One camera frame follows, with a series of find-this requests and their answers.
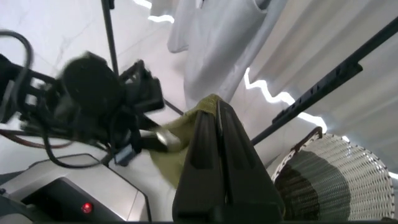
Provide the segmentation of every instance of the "red light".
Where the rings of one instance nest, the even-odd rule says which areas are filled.
[[[93,211],[93,205],[87,202],[81,207],[81,210],[86,214],[90,213]]]

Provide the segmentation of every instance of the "green cloth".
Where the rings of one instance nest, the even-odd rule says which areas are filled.
[[[177,188],[183,169],[185,156],[195,129],[195,121],[199,111],[204,111],[216,116],[217,101],[221,98],[210,95],[202,99],[194,109],[187,111],[179,119],[161,128],[168,129],[181,141],[178,148],[171,148],[168,152],[150,151],[154,164],[159,168],[162,175]]]

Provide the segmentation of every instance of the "white floor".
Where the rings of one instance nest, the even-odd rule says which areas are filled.
[[[120,71],[143,59],[153,75],[161,80],[165,99],[183,110],[185,53],[171,54],[166,48],[171,24],[148,20],[148,8],[133,0],[116,1],[111,15]],[[33,69],[38,72],[55,76],[65,62],[86,50],[104,57],[111,65],[100,1],[0,0],[0,28],[20,32],[29,39],[35,50]],[[1,39],[0,52],[14,63],[23,62],[23,48],[15,40]],[[261,88],[250,89],[244,80],[231,105],[250,138],[268,127],[287,106],[283,102],[267,102]],[[178,118],[170,108],[149,116],[160,124]],[[256,146],[262,161],[266,163],[281,150],[290,149],[314,127],[299,118],[291,121]],[[44,151],[21,147],[7,139],[1,139],[1,144],[0,174],[26,169],[29,164],[46,158]],[[80,144],[57,151],[60,155],[77,152],[101,156],[100,152]],[[143,152],[127,168],[115,169],[148,195],[153,220],[172,219],[175,190],[161,178],[148,153]]]

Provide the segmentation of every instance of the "white curtain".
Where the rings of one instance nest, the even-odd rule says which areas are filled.
[[[249,79],[297,99],[397,16],[396,0],[288,1]],[[398,172],[398,35],[360,64],[361,73],[306,112]]]

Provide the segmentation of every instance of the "woven basket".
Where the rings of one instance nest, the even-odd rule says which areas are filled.
[[[298,143],[271,178],[285,202],[285,220],[394,218],[387,167],[371,151],[321,128]]]

